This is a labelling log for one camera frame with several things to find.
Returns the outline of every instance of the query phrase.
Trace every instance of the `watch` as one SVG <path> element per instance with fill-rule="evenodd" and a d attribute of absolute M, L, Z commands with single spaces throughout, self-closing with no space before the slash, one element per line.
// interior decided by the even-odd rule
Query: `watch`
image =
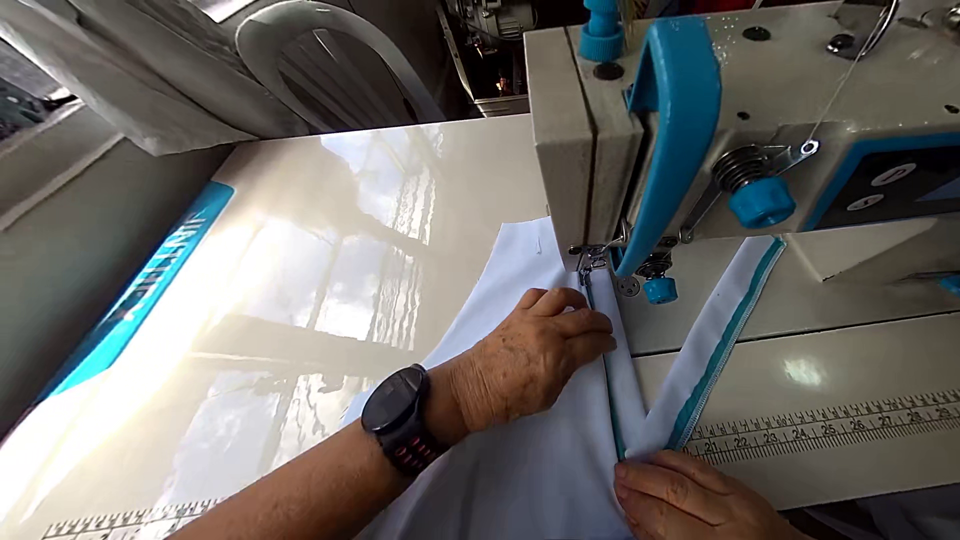
<path fill-rule="evenodd" d="M 405 367 L 380 383 L 360 415 L 360 424 L 383 454 L 404 475 L 415 477 L 447 450 L 423 424 L 423 403 L 430 378 L 419 364 Z"/>

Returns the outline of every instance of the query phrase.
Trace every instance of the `wrinkled skin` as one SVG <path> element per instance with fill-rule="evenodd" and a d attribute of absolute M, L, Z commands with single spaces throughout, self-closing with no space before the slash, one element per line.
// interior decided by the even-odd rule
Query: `wrinkled skin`
<path fill-rule="evenodd" d="M 578 368 L 616 348 L 610 319 L 571 288 L 530 289 L 496 330 L 458 358 L 468 431 L 549 408 Z"/>

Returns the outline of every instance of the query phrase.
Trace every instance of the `hand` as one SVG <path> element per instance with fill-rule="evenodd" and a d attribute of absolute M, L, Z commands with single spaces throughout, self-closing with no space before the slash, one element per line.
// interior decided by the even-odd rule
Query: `hand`
<path fill-rule="evenodd" d="M 576 290 L 528 290 L 496 330 L 446 363 L 467 432 L 549 408 L 577 368 L 616 348 L 612 332 Z"/>
<path fill-rule="evenodd" d="M 689 455 L 662 451 L 615 471 L 613 490 L 636 538 L 807 538 L 756 491 Z"/>

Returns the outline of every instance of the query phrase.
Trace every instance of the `measuring tape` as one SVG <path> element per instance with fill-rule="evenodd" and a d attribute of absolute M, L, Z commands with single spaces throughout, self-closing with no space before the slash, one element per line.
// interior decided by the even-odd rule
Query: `measuring tape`
<path fill-rule="evenodd" d="M 199 518 L 222 499 L 168 504 L 54 523 L 41 540 L 160 540 Z"/>
<path fill-rule="evenodd" d="M 712 465 L 960 429 L 960 389 L 697 426 L 684 446 Z"/>

